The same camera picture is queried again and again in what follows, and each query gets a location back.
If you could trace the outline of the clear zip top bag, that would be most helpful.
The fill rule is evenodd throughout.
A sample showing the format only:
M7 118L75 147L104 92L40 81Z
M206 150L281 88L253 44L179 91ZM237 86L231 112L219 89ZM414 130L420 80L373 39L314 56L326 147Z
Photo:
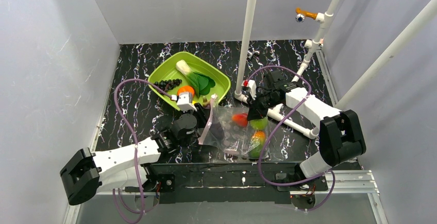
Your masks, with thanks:
M223 130L225 132L225 138L222 141L222 145L220 148L224 153L231 154L233 156L239 156L248 158L249 142L255 131L251 128L251 126L247 125L247 127L239 127L232 121L232 116L237 113L248 113L247 107L222 107L217 101L217 95L213 94L208 99L209 108L211 109L210 116L208 121L220 121L223 126ZM262 130L266 133L266 138L269 136L270 128L269 123L265 130ZM198 138L198 143L200 145L205 145L205 129L199 130L200 137Z

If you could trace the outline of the green fake leaf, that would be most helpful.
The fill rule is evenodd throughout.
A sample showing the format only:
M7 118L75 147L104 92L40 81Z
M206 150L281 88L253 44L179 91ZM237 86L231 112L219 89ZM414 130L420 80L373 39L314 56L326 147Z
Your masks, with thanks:
M211 77L192 70L184 60L179 60L176 63L176 69L185 76L189 86L195 90L196 97L209 94L216 85Z

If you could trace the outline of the orange fake fruit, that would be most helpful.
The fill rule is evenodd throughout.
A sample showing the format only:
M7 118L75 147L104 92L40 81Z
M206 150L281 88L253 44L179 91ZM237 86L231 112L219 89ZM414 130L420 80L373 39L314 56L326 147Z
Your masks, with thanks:
M191 93L192 96L195 96L195 90L189 85L185 85L185 86L180 87L177 91L177 95L179 96L185 92Z

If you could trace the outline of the fake purple grapes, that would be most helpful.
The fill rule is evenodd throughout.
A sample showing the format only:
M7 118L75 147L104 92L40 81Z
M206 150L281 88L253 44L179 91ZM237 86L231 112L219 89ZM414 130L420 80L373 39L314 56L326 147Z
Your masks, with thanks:
M182 80L179 78L176 79L168 79L168 80L160 80L155 81L154 85L156 85L159 89L168 92L169 90L173 90L180 86L182 83Z

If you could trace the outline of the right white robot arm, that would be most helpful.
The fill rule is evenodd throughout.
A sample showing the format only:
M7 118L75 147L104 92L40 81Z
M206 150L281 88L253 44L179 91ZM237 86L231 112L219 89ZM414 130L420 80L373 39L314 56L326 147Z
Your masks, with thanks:
M264 151L261 150L257 167L266 183L278 187L303 185L366 152L364 135L355 111L342 111L322 102L311 94L311 86L306 80L287 81L281 66L271 68L272 71L264 75L265 87L258 87L250 77L241 84L242 89L249 92L248 121L267 117L270 108L285 104L291 111L280 119L278 125L281 126L294 112L298 112L315 125L321 141L318 152L296 165L294 172L282 181L270 181L263 175L261 161Z

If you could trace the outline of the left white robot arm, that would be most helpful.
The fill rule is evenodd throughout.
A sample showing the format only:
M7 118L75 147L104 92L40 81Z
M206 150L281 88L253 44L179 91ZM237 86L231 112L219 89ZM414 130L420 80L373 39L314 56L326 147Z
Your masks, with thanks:
M69 205L85 203L96 193L113 188L151 191L161 186L165 192L172 191L174 176L158 173L152 165L178 153L186 141L196 139L204 144L224 138L223 126L213 110L196 107L137 144L107 151L78 150L60 171Z

